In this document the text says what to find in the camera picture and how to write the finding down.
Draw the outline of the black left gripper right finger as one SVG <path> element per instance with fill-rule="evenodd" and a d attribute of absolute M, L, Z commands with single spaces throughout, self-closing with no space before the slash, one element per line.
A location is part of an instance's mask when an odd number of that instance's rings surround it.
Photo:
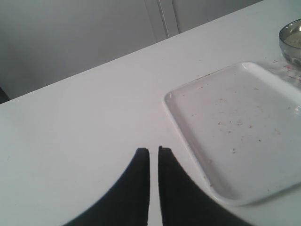
<path fill-rule="evenodd" d="M 189 177 L 172 150 L 158 148 L 158 189 L 164 226 L 248 226 L 213 201 Z"/>

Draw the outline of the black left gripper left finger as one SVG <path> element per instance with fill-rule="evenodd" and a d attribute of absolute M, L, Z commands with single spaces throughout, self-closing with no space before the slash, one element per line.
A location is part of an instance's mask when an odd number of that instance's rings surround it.
<path fill-rule="evenodd" d="M 150 204 L 150 154 L 138 148 L 126 170 L 93 206 L 67 226 L 146 226 Z"/>

